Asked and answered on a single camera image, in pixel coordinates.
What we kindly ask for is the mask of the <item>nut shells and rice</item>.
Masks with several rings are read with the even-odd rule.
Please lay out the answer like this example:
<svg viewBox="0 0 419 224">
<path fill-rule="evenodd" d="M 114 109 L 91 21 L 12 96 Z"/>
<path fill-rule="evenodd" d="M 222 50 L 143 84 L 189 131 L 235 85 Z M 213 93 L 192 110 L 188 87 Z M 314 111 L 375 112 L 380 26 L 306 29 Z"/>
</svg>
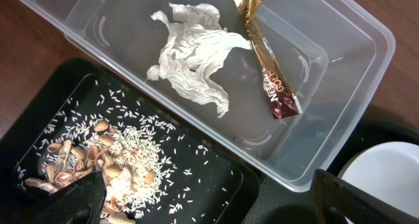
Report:
<svg viewBox="0 0 419 224">
<path fill-rule="evenodd" d="M 199 135 L 120 83 L 85 77 L 14 170 L 36 197 L 100 171 L 109 211 L 138 223 L 221 223 L 242 174 Z"/>
</svg>

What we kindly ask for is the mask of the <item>gold coffee sachet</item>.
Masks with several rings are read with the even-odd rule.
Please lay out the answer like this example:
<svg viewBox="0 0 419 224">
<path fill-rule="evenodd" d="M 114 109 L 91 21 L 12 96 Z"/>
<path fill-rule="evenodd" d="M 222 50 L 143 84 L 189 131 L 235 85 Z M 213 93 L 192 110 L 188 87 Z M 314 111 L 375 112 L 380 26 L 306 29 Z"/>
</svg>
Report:
<svg viewBox="0 0 419 224">
<path fill-rule="evenodd" d="M 263 0 L 233 0 L 253 49 L 261 65 L 263 89 L 275 119 L 292 117 L 302 113 L 301 105 L 285 79 L 255 14 Z"/>
</svg>

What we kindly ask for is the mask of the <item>white napkin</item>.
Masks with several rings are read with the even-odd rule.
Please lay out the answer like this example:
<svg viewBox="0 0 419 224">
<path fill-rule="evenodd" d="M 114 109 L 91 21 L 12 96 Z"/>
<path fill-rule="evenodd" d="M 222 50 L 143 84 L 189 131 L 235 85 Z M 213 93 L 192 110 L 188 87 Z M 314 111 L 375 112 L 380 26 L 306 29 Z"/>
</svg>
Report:
<svg viewBox="0 0 419 224">
<path fill-rule="evenodd" d="M 168 38 L 158 64 L 147 70 L 147 79 L 166 79 L 181 97 L 200 105 L 214 103 L 221 118 L 228 112 L 228 94 L 210 77 L 224 66 L 232 49 L 251 50 L 251 41 L 222 28 L 220 12 L 213 5 L 170 3 L 169 6 L 173 22 L 161 10 L 151 15 L 166 26 Z"/>
</svg>

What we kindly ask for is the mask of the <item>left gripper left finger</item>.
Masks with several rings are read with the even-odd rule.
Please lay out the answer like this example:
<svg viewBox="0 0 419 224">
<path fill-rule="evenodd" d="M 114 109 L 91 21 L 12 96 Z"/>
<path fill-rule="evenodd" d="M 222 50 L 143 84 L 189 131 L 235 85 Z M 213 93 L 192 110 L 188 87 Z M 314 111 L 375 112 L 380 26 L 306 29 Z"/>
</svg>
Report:
<svg viewBox="0 0 419 224">
<path fill-rule="evenodd" d="M 23 211 L 19 222 L 97 224 L 106 193 L 102 174 L 92 172 Z"/>
</svg>

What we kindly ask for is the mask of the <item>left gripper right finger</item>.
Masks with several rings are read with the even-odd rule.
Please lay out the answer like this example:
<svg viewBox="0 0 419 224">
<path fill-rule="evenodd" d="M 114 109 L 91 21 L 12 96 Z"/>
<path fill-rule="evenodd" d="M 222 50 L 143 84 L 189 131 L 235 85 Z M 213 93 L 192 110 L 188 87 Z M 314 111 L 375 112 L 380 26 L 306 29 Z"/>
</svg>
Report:
<svg viewBox="0 0 419 224">
<path fill-rule="evenodd" d="M 318 223 L 418 224 L 417 218 L 322 169 L 315 170 L 310 192 Z"/>
</svg>

